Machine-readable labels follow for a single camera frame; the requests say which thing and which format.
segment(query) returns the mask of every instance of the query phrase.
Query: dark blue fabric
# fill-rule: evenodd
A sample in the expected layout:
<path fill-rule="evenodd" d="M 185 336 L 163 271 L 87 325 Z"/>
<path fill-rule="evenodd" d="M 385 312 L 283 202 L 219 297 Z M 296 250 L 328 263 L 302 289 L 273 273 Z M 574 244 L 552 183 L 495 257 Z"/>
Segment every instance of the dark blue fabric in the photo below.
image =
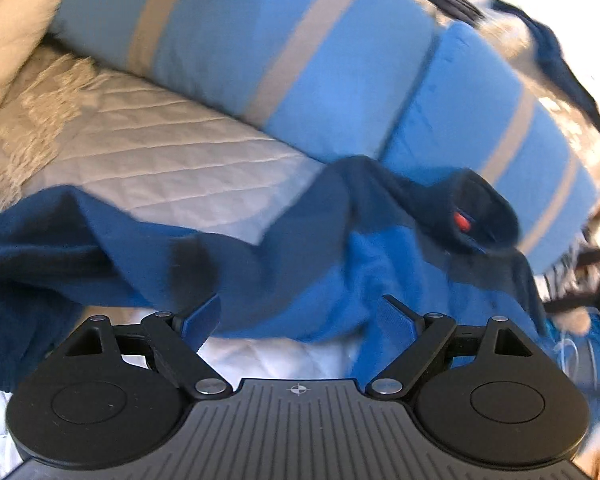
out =
<path fill-rule="evenodd" d="M 578 106 L 600 132 L 600 112 L 592 95 L 578 81 L 562 57 L 562 48 L 555 33 L 544 23 L 537 22 L 516 6 L 493 0 L 491 7 L 519 17 L 529 28 L 536 42 L 536 62 L 540 70 Z"/>
<path fill-rule="evenodd" d="M 0 389 L 32 371 L 80 305 L 179 312 L 213 292 L 219 335 L 311 342 L 363 330 L 361 384 L 415 337 L 378 308 L 382 294 L 463 324 L 503 314 L 544 344 L 517 238 L 509 204 L 475 173 L 427 187 L 365 157 L 325 168 L 258 246 L 138 222 L 75 187 L 43 190 L 0 215 Z"/>

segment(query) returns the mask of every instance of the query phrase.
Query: blue pillow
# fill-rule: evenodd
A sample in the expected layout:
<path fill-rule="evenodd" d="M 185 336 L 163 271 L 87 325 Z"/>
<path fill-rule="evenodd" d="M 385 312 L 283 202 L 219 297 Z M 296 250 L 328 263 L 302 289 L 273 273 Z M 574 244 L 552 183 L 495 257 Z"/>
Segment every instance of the blue pillow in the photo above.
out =
<path fill-rule="evenodd" d="M 413 0 L 63 0 L 51 32 L 331 162 L 378 158 L 436 25 Z"/>
<path fill-rule="evenodd" d="M 417 182 L 434 169 L 480 173 L 515 209 L 522 230 L 518 248 L 534 272 L 567 250 L 598 198 L 547 111 L 461 22 L 441 35 L 381 160 Z"/>

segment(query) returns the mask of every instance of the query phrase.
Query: bed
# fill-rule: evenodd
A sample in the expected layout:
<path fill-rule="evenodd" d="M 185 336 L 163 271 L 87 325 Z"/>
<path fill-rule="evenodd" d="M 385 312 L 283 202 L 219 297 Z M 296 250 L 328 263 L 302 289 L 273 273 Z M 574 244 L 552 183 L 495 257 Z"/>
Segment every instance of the bed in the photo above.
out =
<path fill-rule="evenodd" d="M 57 1 L 49 0 L 45 9 L 54 8 Z M 582 22 L 587 34 L 573 34 L 560 21 L 575 11 L 567 7 L 573 6 L 574 0 L 513 1 L 550 23 L 561 38 L 565 36 L 569 60 L 573 59 L 579 71 L 596 77 L 600 74 L 600 64 L 586 64 L 582 54 L 578 56 L 588 52 L 589 43 L 576 44 L 593 30 L 600 34 L 600 0 L 582 0 L 593 7 Z M 556 2 L 562 2 L 564 10 Z M 27 36 L 31 50 L 46 25 L 48 19 Z M 600 40 L 596 44 L 600 49 Z M 14 108 L 22 113 L 20 96 L 32 93 L 41 98 L 60 88 L 65 97 L 65 121 L 51 133 L 45 130 L 45 146 L 52 143 L 53 148 L 43 150 L 44 163 L 21 178 L 23 186 L 10 196 L 11 201 L 55 184 L 75 184 L 139 219 L 256 242 L 322 167 L 255 128 L 135 76 L 87 66 L 56 46 L 47 44 L 36 51 L 21 70 L 29 54 L 4 69 L 0 124 L 10 124 L 10 118 L 16 116 Z M 592 58 L 600 62 L 600 52 Z M 16 83 L 7 84 L 16 74 Z M 51 80 L 56 86 L 49 88 Z M 34 91 L 27 94 L 32 87 Z M 84 315 L 96 312 L 100 311 L 90 308 Z M 147 313 L 106 310 L 118 323 L 138 322 Z M 314 345 L 212 338 L 200 355 L 237 386 L 245 376 L 341 377 L 357 352 L 358 340 L 353 335 Z M 7 402 L 8 394 L 0 392 L 0 478 L 20 461 L 4 425 Z"/>

